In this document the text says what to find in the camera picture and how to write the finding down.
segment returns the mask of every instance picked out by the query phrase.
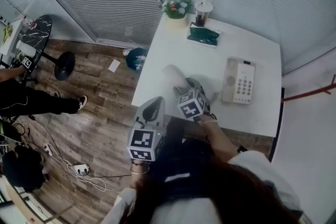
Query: cable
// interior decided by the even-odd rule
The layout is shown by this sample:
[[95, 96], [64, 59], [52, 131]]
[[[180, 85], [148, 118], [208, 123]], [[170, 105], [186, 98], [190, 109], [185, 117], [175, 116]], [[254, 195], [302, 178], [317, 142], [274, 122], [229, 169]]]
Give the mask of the cable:
[[15, 128], [18, 125], [20, 125], [21, 128], [23, 129], [23, 133], [21, 133], [20, 135], [24, 135], [26, 133], [26, 129], [23, 127], [23, 125], [21, 123], [15, 123], [15, 124], [13, 124], [13, 127]]
[[[50, 136], [50, 138], [52, 139], [54, 145], [56, 146], [56, 149], [57, 149], [59, 155], [58, 155], [58, 153], [57, 153], [57, 151], [55, 150], [55, 148], [54, 148], [53, 145], [51, 145], [51, 144], [49, 144], [49, 143], [45, 143], [44, 146], [45, 146], [45, 145], [49, 145], [50, 150], [53, 149], [53, 150], [55, 151], [57, 157], [60, 158], [60, 159], [62, 159], [67, 165], [65, 165], [64, 163], [60, 162], [60, 161], [59, 161], [58, 159], [56, 159], [54, 156], [52, 156], [52, 158], [55, 159], [57, 162], [59, 162], [59, 163], [60, 163], [61, 165], [63, 165], [64, 167], [66, 167], [66, 168], [68, 169], [69, 173], [70, 173], [72, 176], [76, 177], [76, 179], [77, 179], [78, 181], [81, 181], [81, 182], [88, 182], [88, 183], [92, 184], [97, 190], [102, 191], [102, 192], [105, 192], [106, 190], [109, 190], [109, 191], [113, 191], [113, 192], [115, 192], [115, 193], [120, 193], [120, 191], [117, 191], [117, 190], [114, 190], [114, 189], [109, 189], [109, 188], [107, 188], [107, 184], [106, 184], [105, 180], [102, 179], [102, 178], [124, 177], [124, 176], [131, 176], [131, 175], [121, 175], [121, 176], [101, 176], [101, 177], [92, 176], [92, 175], [89, 175], [89, 173], [87, 173], [87, 174], [85, 175], [85, 176], [90, 176], [90, 177], [92, 177], [92, 178], [85, 178], [83, 175], [79, 175], [79, 174], [77, 173], [77, 171], [75, 170], [74, 165], [71, 164], [70, 161], [68, 161], [68, 160], [66, 160], [66, 159], [63, 158], [63, 156], [62, 156], [62, 154], [61, 154], [61, 152], [60, 152], [60, 150], [59, 150], [59, 148], [58, 148], [58, 146], [57, 146], [55, 140], [53, 139], [52, 135], [48, 132], [48, 130], [45, 128], [45, 126], [44, 126], [42, 123], [40, 123], [38, 120], [36, 120], [35, 117], [30, 118], [30, 119], [32, 119], [32, 120], [38, 122], [40, 125], [42, 125], [42, 127], [43, 127], [43, 128], [46, 130], [46, 132], [49, 134], [49, 136]], [[24, 129], [24, 133], [23, 133], [23, 134], [25, 134], [25, 133], [26, 133], [26, 130], [25, 130], [25, 128], [22, 126], [22, 124], [21, 124], [21, 123], [17, 123], [17, 124], [20, 125], [20, 126]], [[28, 128], [28, 135], [27, 135], [27, 137], [28, 137], [28, 138], [31, 137], [31, 139], [33, 140], [33, 137], [30, 136], [30, 129], [29, 129], [29, 128]], [[34, 143], [34, 140], [33, 140], [32, 142], [30, 142], [30, 141], [25, 141], [25, 142], [26, 142], [26, 143], [32, 143], [32, 144], [34, 144], [35, 146], [37, 146], [38, 148], [41, 148], [41, 147], [39, 147], [38, 145], [36, 145], [36, 144]], [[69, 167], [72, 167], [73, 171], [75, 172], [74, 174], [71, 172], [71, 170], [70, 170]], [[93, 183], [92, 180], [101, 180], [101, 181], [103, 181], [103, 183], [104, 183], [105, 186], [103, 187], [103, 186], [100, 186], [100, 185], [98, 185], [98, 184], [96, 184], [96, 183]]]
[[51, 140], [52, 140], [53, 143], [55, 144], [55, 146], [56, 146], [56, 148], [57, 148], [57, 151], [58, 151], [58, 153], [59, 153], [59, 155], [60, 155], [60, 158], [63, 159], [63, 161], [65, 161], [64, 158], [63, 158], [63, 156], [62, 156], [62, 154], [61, 154], [61, 151], [59, 151], [59, 148], [58, 148], [58, 146], [57, 146], [55, 140], [53, 139], [53, 137], [51, 136], [51, 134], [48, 132], [47, 128], [45, 128], [44, 125], [43, 125], [42, 123], [40, 123], [38, 120], [36, 120], [35, 118], [34, 118], [34, 121], [36, 121], [36, 122], [38, 122], [39, 124], [41, 124], [42, 127], [44, 128], [44, 130], [46, 130], [46, 132], [49, 134]]
[[[84, 182], [84, 183], [90, 183], [90, 184], [92, 184], [92, 185], [94, 186], [94, 188], [96, 188], [97, 190], [99, 190], [99, 191], [101, 191], [101, 192], [105, 192], [106, 190], [109, 190], [109, 191], [112, 191], [112, 192], [115, 192], [115, 193], [120, 193], [120, 191], [117, 191], [117, 190], [114, 190], [114, 189], [109, 189], [109, 188], [107, 188], [107, 184], [106, 184], [106, 182], [105, 182], [104, 179], [101, 179], [101, 178], [98, 178], [98, 177], [94, 177], [94, 178], [85, 178], [85, 176], [79, 175], [79, 174], [77, 173], [77, 171], [75, 170], [74, 165], [71, 164], [70, 161], [68, 161], [68, 160], [66, 160], [66, 159], [63, 159], [62, 157], [60, 157], [60, 156], [57, 154], [57, 152], [56, 152], [55, 148], [53, 147], [53, 145], [48, 144], [48, 143], [46, 143], [46, 144], [44, 144], [44, 145], [49, 145], [50, 150], [54, 150], [55, 153], [56, 153], [56, 156], [57, 156], [58, 158], [62, 159], [64, 162], [67, 163], [67, 165], [65, 165], [64, 163], [62, 163], [62, 162], [60, 162], [58, 159], [56, 159], [54, 156], [52, 156], [52, 158], [55, 159], [59, 164], [61, 164], [62, 166], [66, 167], [66, 168], [68, 169], [69, 173], [70, 173], [73, 177], [75, 177], [78, 181], [80, 181], [80, 182]], [[100, 185], [98, 185], [98, 184], [96, 184], [96, 183], [93, 183], [92, 180], [100, 180], [100, 181], [102, 181], [102, 182], [104, 183], [104, 186], [100, 186]]]
[[28, 124], [28, 122], [26, 122], [26, 121], [22, 121], [22, 122], [21, 122], [22, 125], [23, 125], [24, 123], [26, 123], [26, 124], [27, 124], [27, 128], [29, 128], [29, 124]]
[[114, 177], [124, 177], [124, 176], [131, 176], [131, 175], [122, 175], [122, 176], [92, 176], [89, 173], [86, 176], [95, 177], [95, 178], [114, 178]]

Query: bracelet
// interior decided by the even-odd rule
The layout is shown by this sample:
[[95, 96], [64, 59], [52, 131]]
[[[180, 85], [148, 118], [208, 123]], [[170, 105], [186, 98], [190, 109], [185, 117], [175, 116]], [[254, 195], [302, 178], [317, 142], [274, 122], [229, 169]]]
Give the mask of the bracelet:
[[133, 175], [143, 175], [143, 174], [147, 174], [147, 173], [149, 172], [149, 170], [150, 170], [150, 168], [148, 167], [148, 170], [147, 170], [146, 172], [136, 173], [136, 172], [133, 172], [132, 167], [131, 167], [131, 169], [130, 169], [130, 171], [131, 171], [131, 173], [132, 173]]
[[134, 166], [143, 166], [143, 163], [134, 163], [134, 162], [132, 162], [132, 165], [134, 165]]

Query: white paper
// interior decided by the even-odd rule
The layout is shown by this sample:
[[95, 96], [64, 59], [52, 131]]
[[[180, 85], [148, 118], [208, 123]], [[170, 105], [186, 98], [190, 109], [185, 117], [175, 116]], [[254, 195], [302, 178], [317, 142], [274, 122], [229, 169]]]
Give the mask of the white paper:
[[119, 61], [113, 60], [112, 63], [110, 64], [110, 66], [109, 66], [109, 70], [114, 73], [119, 65], [120, 65]]

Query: wooden floor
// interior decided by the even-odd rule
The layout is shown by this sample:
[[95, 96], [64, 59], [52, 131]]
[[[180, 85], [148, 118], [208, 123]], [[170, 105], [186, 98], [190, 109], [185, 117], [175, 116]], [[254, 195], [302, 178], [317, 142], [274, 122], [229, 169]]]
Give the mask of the wooden floor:
[[[76, 55], [74, 72], [66, 81], [54, 77], [54, 64], [45, 58], [39, 62], [35, 89], [50, 94], [58, 91], [63, 98], [89, 97], [87, 106], [77, 114], [37, 115], [53, 136], [63, 157], [73, 164], [85, 163], [95, 176], [129, 174], [130, 159], [126, 150], [127, 134], [133, 123], [136, 108], [131, 105], [138, 76], [128, 69], [121, 49], [78, 42], [50, 40], [45, 52], [58, 57], [65, 51]], [[108, 70], [113, 59], [121, 65], [115, 73]], [[26, 116], [35, 144], [51, 143], [44, 128]], [[189, 132], [196, 132], [191, 124]], [[269, 154], [272, 138], [226, 131], [236, 145], [256, 149]], [[118, 193], [100, 192], [92, 185], [79, 182], [57, 161], [44, 155], [50, 181], [35, 191], [37, 198], [53, 212], [75, 204], [61, 221], [71, 224], [100, 223], [111, 209]], [[105, 178], [108, 188], [121, 191], [129, 183], [129, 177]]]

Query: gray sleeve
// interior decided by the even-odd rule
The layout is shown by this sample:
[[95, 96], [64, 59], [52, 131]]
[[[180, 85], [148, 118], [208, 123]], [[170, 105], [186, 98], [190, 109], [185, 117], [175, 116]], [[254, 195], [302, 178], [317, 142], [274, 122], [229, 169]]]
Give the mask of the gray sleeve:
[[105, 216], [101, 224], [119, 224], [125, 210], [135, 201], [137, 192], [135, 189], [124, 189], [115, 200], [111, 211]]
[[246, 151], [233, 157], [228, 163], [250, 170], [264, 182], [273, 183], [283, 205], [290, 210], [301, 210], [299, 197], [289, 183], [279, 175], [263, 153]]

